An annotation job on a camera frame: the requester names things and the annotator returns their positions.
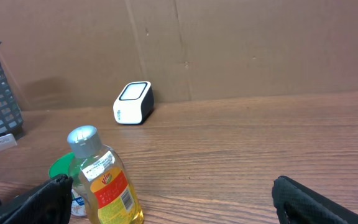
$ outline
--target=barcode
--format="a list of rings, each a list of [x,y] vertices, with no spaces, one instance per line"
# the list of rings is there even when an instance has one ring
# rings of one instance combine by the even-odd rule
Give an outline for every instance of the barcode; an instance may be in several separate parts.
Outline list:
[[[131,210],[132,206],[134,205],[134,199],[132,199],[132,195],[129,192],[128,187],[125,189],[124,193],[121,194],[121,200],[125,206],[125,210],[127,210],[127,212],[129,212]]]

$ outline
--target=small white device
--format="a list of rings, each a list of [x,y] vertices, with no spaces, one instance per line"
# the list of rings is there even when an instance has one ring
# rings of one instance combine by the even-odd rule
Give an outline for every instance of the small white device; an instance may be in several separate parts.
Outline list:
[[[0,137],[0,151],[16,146],[16,140],[13,134],[7,134]]]
[[[112,110],[120,124],[142,124],[154,108],[154,96],[150,82],[132,82],[117,97]]]

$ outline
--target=gray bottle cap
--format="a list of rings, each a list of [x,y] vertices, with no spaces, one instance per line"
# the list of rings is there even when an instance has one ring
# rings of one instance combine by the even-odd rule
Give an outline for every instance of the gray bottle cap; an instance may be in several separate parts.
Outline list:
[[[68,134],[67,142],[78,159],[92,156],[102,148],[98,130],[90,125],[74,129]]]

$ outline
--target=plastic bottle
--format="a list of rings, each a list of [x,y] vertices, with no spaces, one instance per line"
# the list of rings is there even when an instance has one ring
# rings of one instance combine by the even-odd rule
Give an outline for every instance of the plastic bottle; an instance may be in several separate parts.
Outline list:
[[[67,142],[74,153],[69,168],[73,189],[83,197],[90,222],[143,223],[143,211],[124,164],[111,147],[101,143],[96,128],[76,128]]]

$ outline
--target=white eraser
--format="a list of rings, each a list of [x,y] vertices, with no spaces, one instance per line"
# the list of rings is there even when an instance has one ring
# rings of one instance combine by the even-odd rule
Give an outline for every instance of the white eraser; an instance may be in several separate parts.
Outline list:
[[[16,140],[13,134],[7,134],[0,137],[0,151],[16,146]]]

